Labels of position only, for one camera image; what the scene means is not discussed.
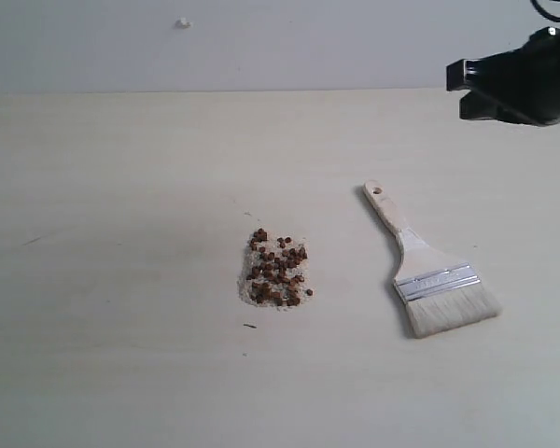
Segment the wooden table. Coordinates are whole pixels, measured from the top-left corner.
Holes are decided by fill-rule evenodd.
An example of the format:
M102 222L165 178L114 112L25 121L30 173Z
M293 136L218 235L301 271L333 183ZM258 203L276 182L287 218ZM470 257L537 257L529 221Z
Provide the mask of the wooden table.
M501 317L411 338L370 178ZM307 239L313 301L238 299L258 227ZM0 448L287 446L560 446L560 125L440 90L0 96Z

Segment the light wood surface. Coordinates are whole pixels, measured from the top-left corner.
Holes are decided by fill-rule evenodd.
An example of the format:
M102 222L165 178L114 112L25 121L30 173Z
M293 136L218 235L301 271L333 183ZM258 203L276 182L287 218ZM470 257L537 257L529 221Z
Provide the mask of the light wood surface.
M560 126L456 102L0 96L0 447L560 446ZM373 178L502 316L410 337ZM258 227L312 301L239 300Z

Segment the paintbrush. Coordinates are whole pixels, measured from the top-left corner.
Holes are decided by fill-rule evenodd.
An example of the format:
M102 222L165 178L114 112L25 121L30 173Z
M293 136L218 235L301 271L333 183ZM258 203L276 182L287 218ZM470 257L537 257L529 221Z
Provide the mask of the paintbrush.
M363 189L399 241L402 262L394 288L404 302L417 338L500 313L495 297L467 261L444 254L423 241L377 182L366 182Z

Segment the white wall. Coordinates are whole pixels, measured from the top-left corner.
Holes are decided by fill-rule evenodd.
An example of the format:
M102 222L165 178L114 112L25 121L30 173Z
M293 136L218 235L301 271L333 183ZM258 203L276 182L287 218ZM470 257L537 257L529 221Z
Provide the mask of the white wall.
M441 86L548 24L529 0L0 0L0 92Z

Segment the black cable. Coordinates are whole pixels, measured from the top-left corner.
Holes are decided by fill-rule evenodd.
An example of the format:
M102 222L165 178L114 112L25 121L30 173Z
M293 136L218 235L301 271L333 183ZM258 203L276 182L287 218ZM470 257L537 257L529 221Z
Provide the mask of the black cable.
M548 21L555 21L560 23L560 17L554 16L554 14L545 10L545 8L539 4L539 0L531 0L531 5L537 10L541 17L547 19Z

